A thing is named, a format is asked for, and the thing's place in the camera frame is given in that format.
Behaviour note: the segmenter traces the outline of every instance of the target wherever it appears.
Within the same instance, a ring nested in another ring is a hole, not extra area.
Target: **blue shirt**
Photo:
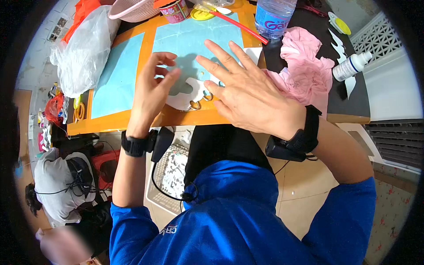
[[[146,207],[111,207],[111,264],[361,264],[375,184],[333,188],[300,241],[275,215],[278,183],[267,169],[220,161],[194,181],[198,197],[161,231]],[[195,195],[192,185],[186,192]]]

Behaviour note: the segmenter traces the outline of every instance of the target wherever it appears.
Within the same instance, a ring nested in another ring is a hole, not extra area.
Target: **shirt logo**
[[[174,226],[168,225],[168,227],[165,229],[162,229],[162,231],[159,234],[161,234],[162,236],[165,235],[165,233],[175,234],[177,232],[177,227],[178,225],[174,225]]]

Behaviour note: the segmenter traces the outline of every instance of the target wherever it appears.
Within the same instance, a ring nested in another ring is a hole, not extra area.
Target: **blue paper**
[[[238,21],[236,13],[229,17]],[[219,17],[205,21],[187,19],[178,24],[167,24],[157,28],[153,52],[175,53],[178,56],[177,67],[181,68],[180,79],[171,88],[170,95],[177,95],[179,92],[191,93],[193,88],[185,82],[188,77],[201,81],[209,80],[210,74],[195,61],[197,55],[202,55],[218,62],[218,59],[203,44],[206,39],[217,43],[235,58],[237,57],[228,47],[228,42],[232,40],[243,47],[241,30]]]
[[[140,47],[144,32],[113,47],[94,89],[91,118],[132,108]]]

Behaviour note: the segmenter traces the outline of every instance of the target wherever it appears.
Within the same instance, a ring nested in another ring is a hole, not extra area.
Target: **hand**
[[[165,105],[169,89],[178,80],[181,70],[167,69],[157,65],[175,66],[177,55],[168,52],[152,53],[137,77],[131,118],[126,132],[127,137],[144,138],[150,125]]]
[[[204,82],[205,87],[220,98],[214,102],[220,115],[236,127],[284,140],[290,140],[297,130],[304,129],[305,107],[282,96],[242,48],[229,42],[231,51],[245,68],[211,40],[207,39],[204,44],[228,69],[203,56],[196,57],[200,65],[225,84],[220,87],[212,81]]]

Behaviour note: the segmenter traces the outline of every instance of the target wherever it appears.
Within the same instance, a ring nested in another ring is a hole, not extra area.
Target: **plastic basket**
[[[173,153],[180,153],[182,155],[188,156],[188,150],[181,145],[178,144],[172,144],[168,150],[165,152],[165,154],[162,156],[162,158],[159,160],[159,162],[156,164],[156,169],[153,175],[153,178],[158,185],[159,188],[162,187],[162,180],[165,175],[165,169],[169,162],[169,157]],[[180,209],[180,201],[171,199],[165,195],[163,195],[158,189],[153,185],[152,182],[152,171],[153,166],[150,168],[150,173],[148,176],[148,183],[147,183],[147,192],[146,192],[146,199],[159,206],[160,208],[164,209],[165,211],[169,212],[170,214],[173,214],[174,216],[177,216],[181,213]]]
[[[153,8],[154,0],[116,0],[109,11],[109,18],[127,22],[140,22],[160,13]]]

